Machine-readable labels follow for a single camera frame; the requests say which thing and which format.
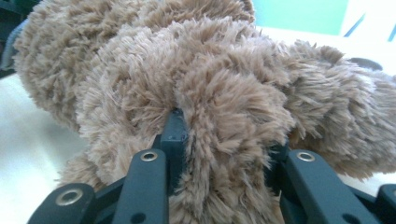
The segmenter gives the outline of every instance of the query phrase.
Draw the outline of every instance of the table surface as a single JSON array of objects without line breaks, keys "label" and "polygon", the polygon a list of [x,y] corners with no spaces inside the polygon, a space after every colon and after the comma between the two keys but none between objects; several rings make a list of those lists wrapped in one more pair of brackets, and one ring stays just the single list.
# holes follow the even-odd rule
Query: table surface
[{"label": "table surface", "polygon": [[[295,39],[329,45],[347,57],[379,62],[384,71],[396,74],[396,45],[329,35],[262,28],[273,39]],[[26,223],[56,186],[58,172],[67,160],[87,147],[76,133],[59,126],[47,112],[36,108],[18,76],[0,79],[0,217],[2,223]],[[396,174],[378,174],[360,182],[340,176],[348,185],[375,195],[384,183],[395,183]]]}]

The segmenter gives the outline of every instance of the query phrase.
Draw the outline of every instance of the black object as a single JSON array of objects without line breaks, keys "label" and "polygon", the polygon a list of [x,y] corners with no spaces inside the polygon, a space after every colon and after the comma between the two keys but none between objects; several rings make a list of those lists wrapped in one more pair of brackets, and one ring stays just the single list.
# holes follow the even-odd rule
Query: black object
[{"label": "black object", "polygon": [[349,59],[349,61],[352,63],[356,63],[359,67],[370,68],[373,71],[382,71],[383,69],[381,64],[365,58],[351,58]]},{"label": "black object", "polygon": [[[70,184],[53,191],[29,224],[169,222],[168,196],[184,169],[187,137],[180,110],[170,113],[152,149],[134,155],[128,175],[98,191]],[[344,185],[318,154],[271,148],[266,185],[280,195],[286,223],[396,223],[396,185],[384,185],[377,197]]]},{"label": "black object", "polygon": [[[0,61],[7,38],[23,22],[40,0],[0,0]],[[0,78],[14,74],[14,69],[1,70]]]}]

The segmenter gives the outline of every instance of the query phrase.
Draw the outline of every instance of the metal screw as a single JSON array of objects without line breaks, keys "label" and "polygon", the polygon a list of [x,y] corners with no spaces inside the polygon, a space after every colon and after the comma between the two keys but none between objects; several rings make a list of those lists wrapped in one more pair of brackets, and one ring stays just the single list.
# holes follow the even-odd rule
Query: metal screw
[{"label": "metal screw", "polygon": [[155,161],[157,159],[158,155],[155,152],[146,152],[143,154],[140,159],[142,161]]},{"label": "metal screw", "polygon": [[68,189],[56,198],[56,204],[67,206],[76,203],[83,195],[81,189]]},{"label": "metal screw", "polygon": [[297,158],[302,161],[314,161],[315,160],[315,157],[307,152],[299,152],[297,154]]}]

